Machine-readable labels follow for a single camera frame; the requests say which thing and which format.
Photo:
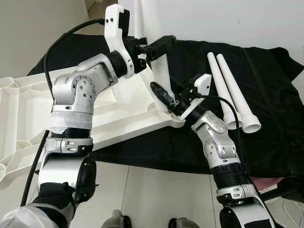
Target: white wall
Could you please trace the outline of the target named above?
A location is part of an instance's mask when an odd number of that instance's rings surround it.
[[[119,3],[133,12],[133,1]],[[164,34],[242,47],[283,47],[304,64],[303,0],[158,0],[158,6]],[[131,21],[129,34],[133,31]],[[304,74],[294,85],[304,101]]]
[[[0,0],[0,78],[26,76],[60,35],[86,20],[83,0]]]

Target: wall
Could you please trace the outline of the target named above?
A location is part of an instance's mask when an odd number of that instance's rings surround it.
[[[119,4],[132,12],[133,1]],[[302,0],[158,0],[158,5],[164,34],[243,47],[284,47],[304,64]],[[129,35],[133,31],[131,21]],[[304,74],[293,83],[304,101]]]
[[[0,0],[0,78],[26,76],[61,34],[85,20],[83,0]]]

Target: white pipe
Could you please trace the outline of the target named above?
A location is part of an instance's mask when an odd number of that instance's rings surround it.
[[[134,0],[134,37],[143,37],[143,8],[141,0]]]
[[[147,37],[148,44],[153,43],[164,35],[161,30],[158,5],[158,0],[142,0],[143,31],[145,37]],[[163,55],[151,62],[151,68],[154,74],[154,81],[161,85],[170,96],[174,96],[171,90],[167,55]],[[154,100],[158,110],[163,112],[168,111],[167,107],[155,96]]]
[[[258,118],[252,114],[252,111],[247,104],[242,91],[238,87],[237,82],[235,81],[224,57],[222,54],[217,55],[218,64],[220,69],[222,70],[224,79],[226,81],[227,87],[229,92],[232,96],[233,102],[237,108],[237,111],[242,116],[243,121],[243,132],[245,133],[253,133],[257,132],[261,129],[261,123],[259,122]]]
[[[227,86],[225,84],[225,81],[223,79],[223,76],[220,72],[220,69],[219,69],[217,61],[214,57],[214,54],[212,52],[209,52],[207,54],[207,57],[208,57],[208,61],[209,61],[210,67],[211,67],[212,76],[213,76],[213,79],[214,79],[215,86],[217,88],[218,95],[220,97],[223,97],[226,100],[228,100],[232,104],[232,106],[234,107],[231,96],[229,94],[229,91],[228,91]],[[235,121],[233,112],[231,111],[230,107],[223,101],[220,101],[220,104],[222,106],[222,110],[223,110],[223,113],[224,113],[223,120],[224,120],[224,123],[226,124],[227,128],[229,130],[236,129],[236,121]],[[238,124],[241,127],[242,126],[242,118],[241,118],[241,115],[238,112],[237,112],[237,117],[238,117]]]

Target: black cloth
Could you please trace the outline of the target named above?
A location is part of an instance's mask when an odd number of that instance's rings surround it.
[[[205,41],[178,41],[169,50],[168,65],[175,93],[188,86],[197,75],[211,73],[207,53],[223,54],[240,89],[262,128],[256,133],[241,131],[245,169],[256,177],[282,177],[304,173],[304,107],[291,80],[303,70],[288,51],[241,48]],[[99,53],[107,53],[103,36],[73,34],[50,55],[49,69],[72,67]],[[31,74],[43,72],[43,60]],[[210,95],[217,95],[213,80]],[[218,117],[219,101],[205,99],[201,104]],[[235,131],[229,131],[235,141]],[[165,127],[95,151],[97,161],[141,167],[209,173],[202,144],[188,124],[180,129]]]

